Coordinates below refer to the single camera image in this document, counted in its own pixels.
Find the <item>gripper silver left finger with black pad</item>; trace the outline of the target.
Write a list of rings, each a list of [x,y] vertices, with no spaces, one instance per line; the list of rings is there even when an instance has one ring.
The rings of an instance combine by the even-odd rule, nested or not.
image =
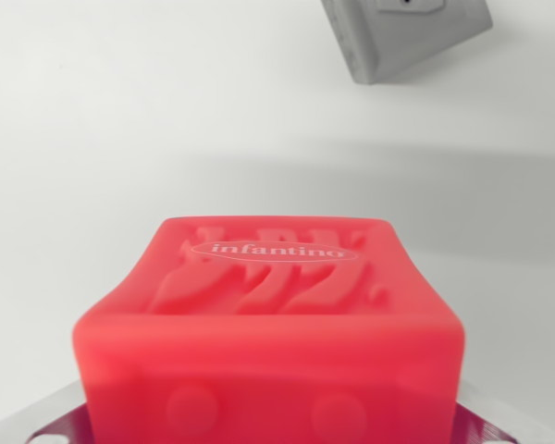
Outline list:
[[[80,382],[68,384],[0,421],[0,443],[32,443],[38,437],[58,443],[94,443]]]

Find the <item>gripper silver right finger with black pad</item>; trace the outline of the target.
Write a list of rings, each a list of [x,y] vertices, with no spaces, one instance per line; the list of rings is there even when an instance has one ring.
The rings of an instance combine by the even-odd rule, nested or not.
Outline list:
[[[450,443],[528,443],[526,421],[506,403],[461,382]]]

